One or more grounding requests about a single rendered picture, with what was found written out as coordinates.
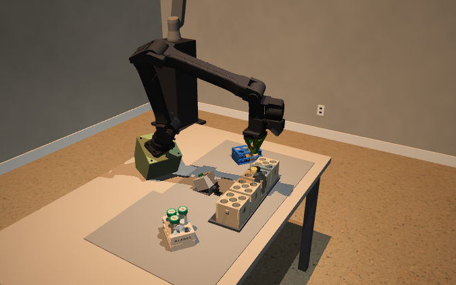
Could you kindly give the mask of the clear tube with dark green cap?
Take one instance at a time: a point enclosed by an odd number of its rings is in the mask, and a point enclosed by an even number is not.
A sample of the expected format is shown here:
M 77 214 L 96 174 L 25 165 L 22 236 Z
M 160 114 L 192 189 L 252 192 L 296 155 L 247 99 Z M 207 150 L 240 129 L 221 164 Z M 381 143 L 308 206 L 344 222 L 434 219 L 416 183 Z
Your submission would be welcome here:
M 171 225 L 170 225 L 170 216 L 172 215 L 177 215 L 176 213 L 176 210 L 175 209 L 168 209 L 167 210 L 167 217 L 168 217 L 168 227 L 171 228 Z

